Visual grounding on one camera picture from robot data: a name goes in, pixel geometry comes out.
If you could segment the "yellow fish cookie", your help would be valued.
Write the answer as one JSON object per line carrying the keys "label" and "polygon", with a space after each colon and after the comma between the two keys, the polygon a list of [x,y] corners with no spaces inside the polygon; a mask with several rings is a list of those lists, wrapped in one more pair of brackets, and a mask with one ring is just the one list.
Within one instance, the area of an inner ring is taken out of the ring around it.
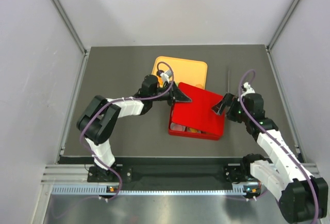
{"label": "yellow fish cookie", "polygon": [[189,129],[189,132],[190,132],[190,133],[201,133],[200,130],[193,129],[193,128],[190,128],[190,129]]}

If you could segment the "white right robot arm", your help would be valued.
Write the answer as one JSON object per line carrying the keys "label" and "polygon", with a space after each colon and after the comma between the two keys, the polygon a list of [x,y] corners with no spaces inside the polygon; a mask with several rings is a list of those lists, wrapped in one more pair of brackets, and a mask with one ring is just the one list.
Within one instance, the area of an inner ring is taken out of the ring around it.
{"label": "white right robot arm", "polygon": [[286,145],[274,121],[265,116],[263,98],[258,93],[238,97],[227,93],[212,107],[227,119],[244,123],[247,132],[266,152],[249,154],[241,161],[241,175],[251,181],[257,179],[274,196],[286,222],[311,221],[327,216],[328,184],[314,177],[298,161]]}

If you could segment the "red cookie box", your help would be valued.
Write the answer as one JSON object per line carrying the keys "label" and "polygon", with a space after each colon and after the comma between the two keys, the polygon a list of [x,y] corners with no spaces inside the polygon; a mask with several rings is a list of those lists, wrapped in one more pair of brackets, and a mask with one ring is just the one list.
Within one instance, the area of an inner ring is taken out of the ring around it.
{"label": "red cookie box", "polygon": [[[177,123],[182,126],[200,130],[201,133],[178,132],[170,130],[170,124]],[[180,136],[196,139],[219,140],[224,134],[224,115],[215,114],[210,107],[197,107],[191,110],[183,105],[175,105],[171,108],[168,133],[172,136]]]}

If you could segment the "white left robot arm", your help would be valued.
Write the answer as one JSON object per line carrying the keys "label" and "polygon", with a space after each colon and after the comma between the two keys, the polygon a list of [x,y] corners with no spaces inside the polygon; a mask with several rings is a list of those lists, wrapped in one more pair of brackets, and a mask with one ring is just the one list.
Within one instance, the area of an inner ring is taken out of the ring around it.
{"label": "white left robot arm", "polygon": [[159,86],[155,75],[147,75],[138,92],[132,97],[107,99],[95,96],[83,114],[79,117],[76,127],[80,137],[84,139],[99,167],[99,175],[106,181],[113,180],[117,169],[113,165],[115,157],[111,151],[109,138],[119,118],[146,114],[155,101],[166,101],[172,106],[175,103],[191,103],[174,81]]}

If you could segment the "red box lid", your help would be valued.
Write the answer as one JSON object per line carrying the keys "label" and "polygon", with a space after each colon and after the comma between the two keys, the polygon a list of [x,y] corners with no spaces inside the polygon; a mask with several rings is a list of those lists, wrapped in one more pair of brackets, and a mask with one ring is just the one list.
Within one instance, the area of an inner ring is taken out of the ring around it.
{"label": "red box lid", "polygon": [[202,133],[169,129],[169,134],[210,140],[220,139],[224,134],[225,117],[223,114],[217,115],[212,107],[217,105],[223,96],[186,83],[179,83],[178,88],[192,101],[175,103],[171,108],[169,123],[190,127]]}

